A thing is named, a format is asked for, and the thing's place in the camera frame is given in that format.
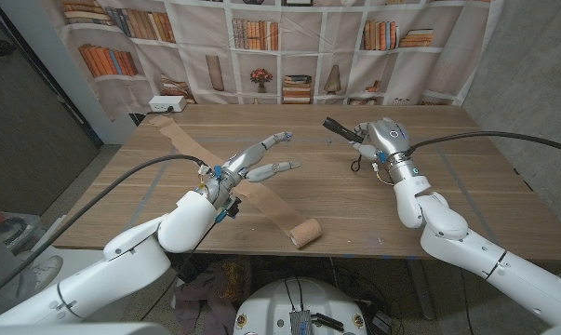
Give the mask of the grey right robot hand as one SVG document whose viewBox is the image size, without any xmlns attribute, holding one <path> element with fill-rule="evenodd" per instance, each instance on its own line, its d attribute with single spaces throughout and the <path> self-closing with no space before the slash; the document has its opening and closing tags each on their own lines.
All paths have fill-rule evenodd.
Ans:
<svg viewBox="0 0 561 335">
<path fill-rule="evenodd" d="M 362 141 L 351 141 L 351 145 L 364 158 L 392 166 L 407 160 L 405 151 L 410 148 L 406 128 L 394 120 L 384 117 L 381 120 L 357 125 L 354 129 Z"/>
</svg>

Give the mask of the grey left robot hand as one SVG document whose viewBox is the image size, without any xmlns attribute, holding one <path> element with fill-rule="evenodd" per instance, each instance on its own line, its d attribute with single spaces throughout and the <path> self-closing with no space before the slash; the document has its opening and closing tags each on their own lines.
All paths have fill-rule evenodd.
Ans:
<svg viewBox="0 0 561 335">
<path fill-rule="evenodd" d="M 220 174 L 214 172 L 205 181 L 205 184 L 198 186 L 195 191 L 206 198 L 215 209 L 218 209 L 228 202 L 232 189 L 241 181 L 266 181 L 279 172 L 298 168 L 301 165 L 299 161 L 255 167 L 269 149 L 282 141 L 289 141 L 291 138 L 290 131 L 279 132 L 235 154 L 221 165 Z"/>
</svg>

